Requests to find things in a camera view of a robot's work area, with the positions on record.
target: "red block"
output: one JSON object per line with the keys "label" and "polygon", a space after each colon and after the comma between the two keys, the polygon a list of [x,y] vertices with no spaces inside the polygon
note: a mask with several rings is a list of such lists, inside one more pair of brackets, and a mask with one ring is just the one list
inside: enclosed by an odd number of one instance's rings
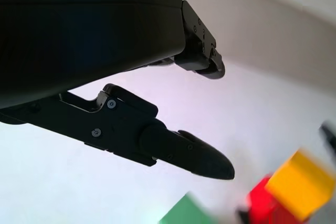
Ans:
{"label": "red block", "polygon": [[265,186],[271,175],[266,176],[248,195],[250,224],[303,224],[283,207]]}

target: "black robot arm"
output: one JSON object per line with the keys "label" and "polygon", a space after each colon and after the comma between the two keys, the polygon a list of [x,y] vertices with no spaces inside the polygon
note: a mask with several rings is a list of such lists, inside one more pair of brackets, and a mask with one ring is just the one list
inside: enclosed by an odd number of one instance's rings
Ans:
{"label": "black robot arm", "polygon": [[29,123],[152,166],[232,179],[231,162],[156,119],[157,107],[109,84],[93,101],[68,92],[146,66],[225,74],[216,40],[184,0],[0,0],[0,121]]}

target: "colored cube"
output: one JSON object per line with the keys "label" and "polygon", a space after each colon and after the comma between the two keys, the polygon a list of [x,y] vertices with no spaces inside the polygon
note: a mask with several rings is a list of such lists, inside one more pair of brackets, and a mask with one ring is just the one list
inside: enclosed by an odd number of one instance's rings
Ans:
{"label": "colored cube", "polygon": [[215,224],[215,220],[208,216],[190,195],[185,195],[166,214],[159,224]]}
{"label": "colored cube", "polygon": [[269,180],[266,189],[304,221],[333,196],[335,175],[299,150]]}
{"label": "colored cube", "polygon": [[250,224],[301,224],[286,208],[284,208],[265,186],[271,176],[265,177],[249,194]]}

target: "green block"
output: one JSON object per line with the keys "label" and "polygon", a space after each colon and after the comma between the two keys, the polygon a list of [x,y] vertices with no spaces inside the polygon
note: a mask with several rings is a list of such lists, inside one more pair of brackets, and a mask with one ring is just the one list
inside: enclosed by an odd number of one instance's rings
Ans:
{"label": "green block", "polygon": [[159,224],[215,224],[190,195],[185,195],[168,214],[160,220]]}

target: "yellow block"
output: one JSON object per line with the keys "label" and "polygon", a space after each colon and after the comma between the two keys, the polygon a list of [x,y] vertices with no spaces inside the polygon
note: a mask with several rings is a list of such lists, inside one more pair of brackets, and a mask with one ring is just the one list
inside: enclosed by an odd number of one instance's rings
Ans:
{"label": "yellow block", "polygon": [[300,221],[311,217],[333,196],[335,175],[303,150],[274,173],[266,189]]}

